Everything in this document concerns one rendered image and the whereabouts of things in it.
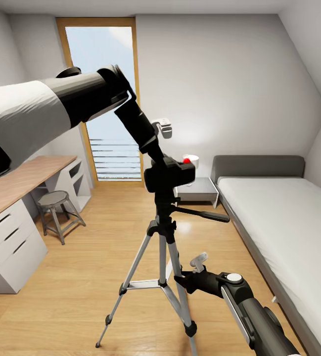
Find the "camera tripod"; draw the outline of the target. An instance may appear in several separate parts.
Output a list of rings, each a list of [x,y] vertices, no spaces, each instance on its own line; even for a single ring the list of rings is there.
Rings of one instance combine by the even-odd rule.
[[[185,295],[184,288],[176,283],[178,294],[180,300],[177,299],[172,289],[168,285],[168,281],[172,270],[174,271],[175,276],[183,277],[182,269],[183,266],[180,264],[179,260],[179,251],[177,250],[176,241],[174,237],[175,230],[177,228],[176,221],[172,222],[172,217],[170,214],[174,211],[183,212],[187,214],[199,215],[206,219],[216,220],[224,223],[229,223],[230,216],[212,213],[206,211],[196,211],[185,208],[180,208],[175,206],[175,202],[180,202],[181,197],[175,197],[174,191],[172,189],[162,190],[155,192],[155,205],[156,205],[156,217],[155,220],[152,220],[148,226],[146,235],[144,240],[140,246],[140,249],[133,261],[132,266],[128,272],[128,275],[125,281],[122,283],[119,289],[119,297],[113,307],[111,314],[108,314],[105,319],[105,329],[102,332],[101,337],[99,338],[98,343],[96,344],[96,348],[99,348],[99,344],[108,328],[108,326],[112,322],[113,315],[123,297],[123,295],[128,290],[134,289],[150,289],[150,288],[161,288],[168,298],[169,302],[173,306],[174,310],[180,317],[181,321],[185,327],[185,333],[189,337],[192,356],[197,356],[194,335],[197,332],[197,325],[195,321],[192,321],[189,314],[189,309],[187,305],[187,299]],[[145,252],[145,249],[150,242],[151,237],[155,232],[159,233],[159,271],[160,271],[160,279],[153,280],[141,280],[141,281],[131,281],[134,272]],[[166,246],[168,245],[170,252],[170,261],[168,265],[166,265]]]

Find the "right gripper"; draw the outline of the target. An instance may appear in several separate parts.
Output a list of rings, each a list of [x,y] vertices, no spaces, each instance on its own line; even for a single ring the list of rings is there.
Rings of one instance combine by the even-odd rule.
[[[193,273],[193,271],[182,271],[181,273],[183,277],[174,276],[174,280],[186,289],[187,293],[193,294],[195,290],[199,289],[210,294],[207,282],[211,272],[207,271],[205,265],[201,273]]]

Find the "digital camera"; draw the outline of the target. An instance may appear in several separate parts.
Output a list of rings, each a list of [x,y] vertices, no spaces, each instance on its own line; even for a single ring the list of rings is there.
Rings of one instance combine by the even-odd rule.
[[[149,193],[173,190],[174,187],[195,181],[196,167],[191,159],[185,158],[183,162],[177,162],[172,157],[163,155],[168,169],[162,169],[158,163],[151,159],[152,168],[144,170],[145,187]]]

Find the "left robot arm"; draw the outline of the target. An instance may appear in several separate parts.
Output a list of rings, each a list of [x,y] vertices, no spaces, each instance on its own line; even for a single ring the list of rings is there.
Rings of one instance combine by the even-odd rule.
[[[71,128],[113,110],[136,140],[142,154],[168,169],[159,147],[159,129],[172,138],[167,118],[148,118],[119,65],[82,73],[70,67],[56,78],[0,87],[0,178]]]

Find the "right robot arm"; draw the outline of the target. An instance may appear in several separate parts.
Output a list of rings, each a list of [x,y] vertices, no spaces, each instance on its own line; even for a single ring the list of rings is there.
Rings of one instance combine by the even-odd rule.
[[[197,289],[225,299],[245,340],[256,356],[301,356],[285,336],[281,323],[268,308],[254,298],[251,287],[238,273],[208,272],[202,263],[208,259],[203,252],[190,265],[193,271],[182,271],[174,280],[193,294]]]

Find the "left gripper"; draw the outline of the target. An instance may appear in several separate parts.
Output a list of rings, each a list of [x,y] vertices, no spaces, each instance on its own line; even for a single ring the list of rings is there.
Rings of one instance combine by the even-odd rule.
[[[168,169],[163,160],[164,155],[158,145],[158,137],[154,133],[155,129],[144,112],[124,126],[138,143],[139,150],[142,154],[148,153],[148,155],[158,163],[162,169]]]

